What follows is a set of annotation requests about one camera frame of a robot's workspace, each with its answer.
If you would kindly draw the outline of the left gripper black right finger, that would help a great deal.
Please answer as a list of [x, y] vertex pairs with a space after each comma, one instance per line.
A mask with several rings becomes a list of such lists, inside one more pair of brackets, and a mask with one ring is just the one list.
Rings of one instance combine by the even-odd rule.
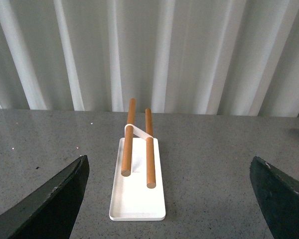
[[275, 239], [299, 239], [299, 181], [254, 157], [250, 181]]

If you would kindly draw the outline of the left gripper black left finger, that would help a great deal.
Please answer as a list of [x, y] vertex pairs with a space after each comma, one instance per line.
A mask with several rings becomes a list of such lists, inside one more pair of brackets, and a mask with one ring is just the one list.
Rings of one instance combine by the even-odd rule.
[[0, 239], [68, 239], [89, 177], [86, 155], [0, 215]]

